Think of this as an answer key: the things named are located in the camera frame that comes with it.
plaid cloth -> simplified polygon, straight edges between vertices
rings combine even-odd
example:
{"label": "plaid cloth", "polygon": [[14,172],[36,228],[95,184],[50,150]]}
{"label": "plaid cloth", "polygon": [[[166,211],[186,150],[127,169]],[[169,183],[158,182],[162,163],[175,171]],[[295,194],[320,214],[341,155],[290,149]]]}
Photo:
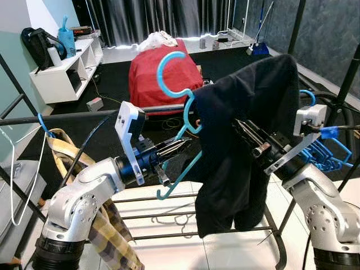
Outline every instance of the plaid cloth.
{"label": "plaid cloth", "polygon": [[[50,131],[55,133],[57,138],[48,136],[47,142],[52,150],[56,166],[62,177],[64,177],[67,173],[66,168],[73,162],[79,149],[76,148],[70,137],[62,129],[55,128]],[[79,173],[82,168],[92,164],[95,164],[95,161],[85,153],[82,153],[75,167],[74,174]],[[75,179],[74,175],[69,178],[67,184],[70,185],[73,179]],[[128,241],[133,240],[133,237],[112,199],[108,199],[100,207],[88,238],[111,270],[145,269],[135,251],[128,244]]]}

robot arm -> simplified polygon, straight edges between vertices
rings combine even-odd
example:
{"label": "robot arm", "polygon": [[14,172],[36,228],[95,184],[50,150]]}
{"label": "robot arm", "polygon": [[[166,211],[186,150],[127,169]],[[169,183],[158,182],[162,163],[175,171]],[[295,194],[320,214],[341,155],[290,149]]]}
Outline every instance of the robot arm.
{"label": "robot arm", "polygon": [[122,102],[115,129],[125,154],[83,169],[72,184],[54,194],[27,269],[78,269],[92,222],[106,200],[129,183],[141,185],[149,176],[158,176],[164,185],[169,182],[159,164],[182,152],[190,140],[169,139],[154,145],[140,135],[144,121],[141,109]]}
{"label": "robot arm", "polygon": [[317,269],[360,269],[359,216],[343,202],[329,178],[297,156],[319,137],[312,128],[322,127],[325,114],[324,105],[298,110],[294,135],[303,140],[294,148],[280,134],[268,135],[251,121],[236,120],[234,128],[253,149],[264,172],[278,176],[303,210]]}
{"label": "robot arm", "polygon": [[[298,111],[294,135],[302,142],[291,148],[280,134],[268,135],[251,121],[234,122],[235,131],[253,149],[254,158],[267,174],[275,173],[304,212],[310,229],[317,269],[359,269],[360,221],[344,203],[334,184],[314,165],[297,154],[318,138],[308,124],[321,127],[326,107],[315,105]],[[124,186],[139,185],[157,174],[168,178],[159,164],[180,153],[188,139],[172,139],[154,145],[140,135],[145,116],[141,109],[123,102],[116,120],[125,155],[108,158],[81,171],[73,184],[52,198],[48,219],[37,241],[34,269],[78,269],[83,245],[99,207]],[[137,142],[131,146],[131,139]]]}

black garment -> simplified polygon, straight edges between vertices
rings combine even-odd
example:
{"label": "black garment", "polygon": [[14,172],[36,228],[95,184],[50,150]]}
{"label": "black garment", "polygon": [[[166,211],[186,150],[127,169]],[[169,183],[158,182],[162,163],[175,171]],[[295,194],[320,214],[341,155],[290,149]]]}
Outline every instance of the black garment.
{"label": "black garment", "polygon": [[253,162],[231,121],[250,119],[292,143],[299,107],[298,72],[290,55],[255,62],[194,92],[202,130],[203,156],[187,180],[204,183],[196,199],[200,237],[256,226],[264,213],[269,176]]}

gray curtain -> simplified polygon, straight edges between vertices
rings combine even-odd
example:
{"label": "gray curtain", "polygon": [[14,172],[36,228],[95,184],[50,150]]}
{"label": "gray curtain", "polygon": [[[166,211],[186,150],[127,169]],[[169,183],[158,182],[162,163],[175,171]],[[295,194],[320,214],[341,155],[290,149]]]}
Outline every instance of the gray curtain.
{"label": "gray curtain", "polygon": [[[88,0],[108,46],[140,43],[155,31],[199,37],[226,28],[229,0]],[[233,3],[229,25],[232,25]]]}

white shelving unit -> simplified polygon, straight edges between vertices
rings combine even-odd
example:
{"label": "white shelving unit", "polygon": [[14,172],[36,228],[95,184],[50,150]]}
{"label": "white shelving unit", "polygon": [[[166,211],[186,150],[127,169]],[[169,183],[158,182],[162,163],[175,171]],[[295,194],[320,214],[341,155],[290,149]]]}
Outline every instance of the white shelving unit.
{"label": "white shelving unit", "polygon": [[[62,60],[62,65],[49,67],[35,74],[30,72],[31,80],[46,104],[78,100],[91,80],[103,54],[98,38],[81,39],[75,42],[76,49],[81,49],[75,56]],[[74,69],[81,79],[80,88],[75,91],[66,73]]]}

